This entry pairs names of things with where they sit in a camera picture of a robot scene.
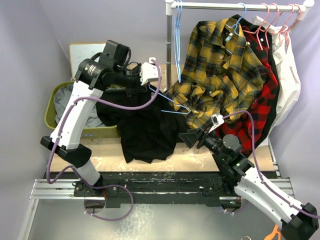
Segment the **light blue wire hanger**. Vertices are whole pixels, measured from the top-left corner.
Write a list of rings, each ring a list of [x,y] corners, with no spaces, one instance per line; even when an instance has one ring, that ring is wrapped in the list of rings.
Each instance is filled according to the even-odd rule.
[[[172,99],[168,98],[164,94],[158,92],[158,95],[161,96],[162,98],[168,100],[169,102],[171,102],[175,107],[180,107],[180,108],[186,110],[186,112],[171,111],[171,110],[161,110],[161,112],[170,113],[170,114],[179,114],[179,115],[188,115],[191,112],[191,110],[188,107],[181,105],[181,104],[176,104]]]

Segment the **black t-shirt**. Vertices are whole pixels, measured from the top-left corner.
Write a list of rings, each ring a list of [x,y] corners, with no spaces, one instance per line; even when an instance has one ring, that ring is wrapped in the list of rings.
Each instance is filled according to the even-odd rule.
[[[96,111],[105,126],[117,127],[127,163],[140,160],[150,164],[153,160],[166,160],[181,142],[179,134],[188,129],[184,115],[174,113],[170,102],[161,95],[139,110],[124,110],[97,102]]]

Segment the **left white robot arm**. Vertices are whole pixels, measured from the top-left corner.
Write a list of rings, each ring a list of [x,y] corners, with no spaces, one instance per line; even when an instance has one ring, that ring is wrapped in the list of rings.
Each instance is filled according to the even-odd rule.
[[[74,76],[70,99],[57,127],[49,136],[43,136],[40,143],[50,150],[46,168],[49,184],[50,168],[54,155],[58,155],[86,183],[85,190],[91,196],[103,191],[103,178],[91,162],[92,151],[80,143],[80,138],[93,107],[100,101],[110,85],[137,88],[141,86],[140,73],[127,71],[131,49],[121,43],[108,40],[103,51],[80,62]]]

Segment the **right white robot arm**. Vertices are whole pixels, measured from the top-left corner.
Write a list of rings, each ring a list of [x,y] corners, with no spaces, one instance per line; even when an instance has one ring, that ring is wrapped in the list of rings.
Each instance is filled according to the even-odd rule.
[[[219,138],[200,128],[180,133],[179,138],[189,147],[205,146],[212,152],[220,175],[225,180],[222,190],[228,196],[237,194],[266,214],[287,240],[308,240],[319,230],[317,209],[302,204],[266,178],[258,165],[242,154],[237,136]]]

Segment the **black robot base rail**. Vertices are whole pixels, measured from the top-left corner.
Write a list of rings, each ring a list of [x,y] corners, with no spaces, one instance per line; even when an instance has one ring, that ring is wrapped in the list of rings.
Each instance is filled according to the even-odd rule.
[[[105,190],[96,190],[76,179],[72,171],[59,181],[71,181],[71,195],[83,198],[92,208],[119,208],[122,204],[205,205],[236,212],[247,205],[216,171],[122,171],[102,172]]]

